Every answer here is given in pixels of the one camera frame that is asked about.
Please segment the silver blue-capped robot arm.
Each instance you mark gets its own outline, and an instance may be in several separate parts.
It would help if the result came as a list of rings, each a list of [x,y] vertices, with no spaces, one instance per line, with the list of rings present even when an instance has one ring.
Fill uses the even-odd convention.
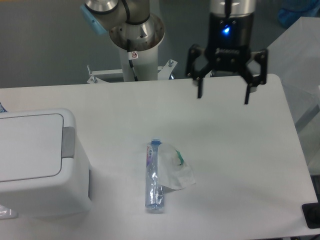
[[[254,0],[211,1],[207,46],[193,44],[185,67],[199,98],[204,78],[212,71],[239,74],[247,85],[246,98],[266,84],[268,51],[250,50],[255,8]],[[80,10],[91,29],[98,35],[109,34],[119,49],[124,81],[159,78],[158,46],[165,27],[151,13],[148,0],[86,0]]]

